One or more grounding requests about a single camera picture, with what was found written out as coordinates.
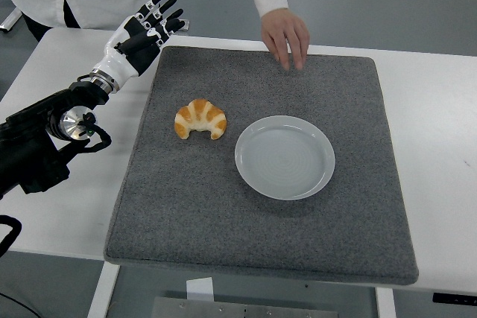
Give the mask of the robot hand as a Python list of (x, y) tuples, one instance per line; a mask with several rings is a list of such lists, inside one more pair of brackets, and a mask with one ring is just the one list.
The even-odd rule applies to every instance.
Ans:
[(185, 26), (183, 10), (170, 10), (177, 0), (148, 0), (127, 17), (104, 47), (104, 57), (89, 76), (114, 92), (131, 78), (141, 76), (159, 56), (172, 35)]

